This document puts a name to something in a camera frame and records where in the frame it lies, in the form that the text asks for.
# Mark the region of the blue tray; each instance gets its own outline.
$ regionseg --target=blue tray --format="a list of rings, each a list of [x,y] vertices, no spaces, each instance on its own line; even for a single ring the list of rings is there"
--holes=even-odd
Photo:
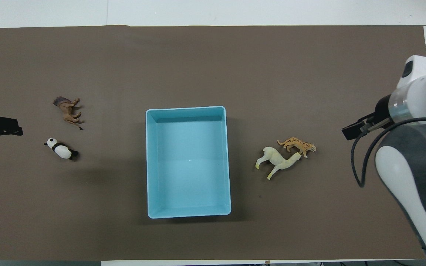
[[[230,214],[223,106],[148,110],[146,149],[149,217]]]

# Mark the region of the cream-colored animal figurine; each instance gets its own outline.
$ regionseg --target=cream-colored animal figurine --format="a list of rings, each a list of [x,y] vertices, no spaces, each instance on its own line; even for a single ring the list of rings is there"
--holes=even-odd
[[[79,120],[77,119],[79,116],[81,116],[81,113],[77,113],[76,115],[71,114],[71,109],[78,104],[78,102],[80,101],[79,98],[76,98],[74,101],[70,101],[67,98],[64,98],[62,96],[58,96],[55,100],[54,100],[54,105],[57,106],[58,108],[60,108],[60,110],[62,110],[63,113],[63,118],[65,121],[67,121],[68,123],[71,123],[75,126],[78,126],[78,128],[80,128],[80,130],[83,130],[83,128],[81,128],[80,125],[75,124],[76,122],[78,122]]]
[[[290,148],[296,146],[297,148],[299,148],[300,153],[303,153],[303,157],[308,158],[307,157],[307,151],[311,150],[313,152],[317,151],[317,147],[315,147],[315,145],[311,144],[311,143],[306,143],[304,141],[299,140],[298,138],[295,137],[291,137],[286,139],[283,143],[280,143],[279,140],[277,140],[277,143],[279,145],[284,145],[284,148],[287,148],[287,151],[290,153]]]
[[[280,153],[272,148],[272,147],[265,147],[262,151],[264,151],[264,156],[257,159],[256,161],[256,168],[259,169],[259,165],[269,160],[274,166],[274,169],[272,169],[271,173],[267,176],[268,180],[271,180],[271,177],[275,172],[278,170],[283,170],[291,167],[296,161],[298,161],[301,158],[300,153],[294,153],[288,160],[284,159]]]

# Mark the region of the panda head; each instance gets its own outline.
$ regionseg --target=panda head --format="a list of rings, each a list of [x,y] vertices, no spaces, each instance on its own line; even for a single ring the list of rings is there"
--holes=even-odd
[[[49,148],[52,148],[57,143],[57,140],[54,138],[49,138],[44,145],[49,146]]]

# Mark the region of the brown lion toy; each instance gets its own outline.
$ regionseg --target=brown lion toy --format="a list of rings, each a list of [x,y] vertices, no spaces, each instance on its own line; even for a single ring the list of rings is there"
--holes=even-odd
[[[54,100],[54,105],[57,106],[58,108],[60,108],[60,110],[62,110],[63,114],[63,118],[65,121],[67,121],[68,123],[71,123],[75,126],[78,126],[78,128],[80,128],[80,130],[83,130],[83,128],[81,128],[80,125],[76,124],[76,122],[78,122],[79,120],[77,119],[81,113],[77,113],[76,115],[71,114],[71,109],[80,101],[79,98],[76,98],[74,101],[70,101],[67,98],[64,98],[62,96],[58,96],[55,100]]]

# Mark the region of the black cable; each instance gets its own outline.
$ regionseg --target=black cable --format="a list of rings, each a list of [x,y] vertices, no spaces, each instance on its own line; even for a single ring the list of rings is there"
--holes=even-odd
[[[394,260],[394,262],[395,262],[395,263],[397,263],[397,264],[400,264],[400,265],[402,265],[402,266],[410,266],[410,265],[407,265],[407,264],[404,264],[404,263],[400,263],[400,262],[398,262],[398,261],[396,261],[396,260]]]
[[[420,121],[426,121],[426,117],[420,117],[420,118],[411,118],[411,119],[407,119],[404,120],[402,122],[399,123],[395,123],[392,126],[389,126],[388,128],[384,129],[375,139],[374,141],[372,141],[371,145],[369,146],[369,148],[367,149],[366,155],[364,157],[364,162],[362,163],[362,172],[361,172],[361,180],[359,180],[359,177],[356,173],[356,168],[355,168],[355,147],[356,144],[358,143],[359,139],[362,138],[363,136],[367,135],[367,133],[369,133],[369,131],[365,130],[363,131],[355,140],[355,142],[353,143],[353,146],[351,147],[351,168],[353,169],[353,174],[355,175],[355,179],[356,182],[358,183],[359,187],[364,187],[365,184],[365,178],[366,178],[366,168],[367,168],[367,162],[369,161],[369,157],[371,156],[371,152],[374,149],[374,146],[376,146],[377,142],[379,142],[379,140],[389,131],[395,129],[398,126],[402,126],[406,123],[414,123],[414,122],[420,122]]]

